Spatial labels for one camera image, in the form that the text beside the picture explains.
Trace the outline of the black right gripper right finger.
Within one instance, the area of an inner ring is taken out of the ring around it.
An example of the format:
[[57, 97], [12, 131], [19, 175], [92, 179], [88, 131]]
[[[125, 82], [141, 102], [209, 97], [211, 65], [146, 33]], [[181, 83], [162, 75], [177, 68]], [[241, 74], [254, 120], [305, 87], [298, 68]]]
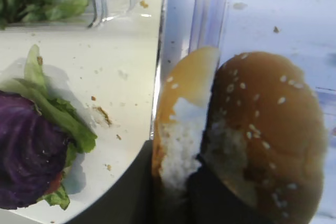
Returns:
[[187, 216], [189, 223], [267, 223], [224, 186], [208, 168], [200, 154], [201, 167], [187, 180]]

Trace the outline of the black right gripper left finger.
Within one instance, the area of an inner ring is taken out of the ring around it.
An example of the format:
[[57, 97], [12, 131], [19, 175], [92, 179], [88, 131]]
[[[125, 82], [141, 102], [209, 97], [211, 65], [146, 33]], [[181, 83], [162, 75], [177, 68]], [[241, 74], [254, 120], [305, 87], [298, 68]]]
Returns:
[[127, 171], [71, 224], [154, 223], [151, 140], [144, 142]]

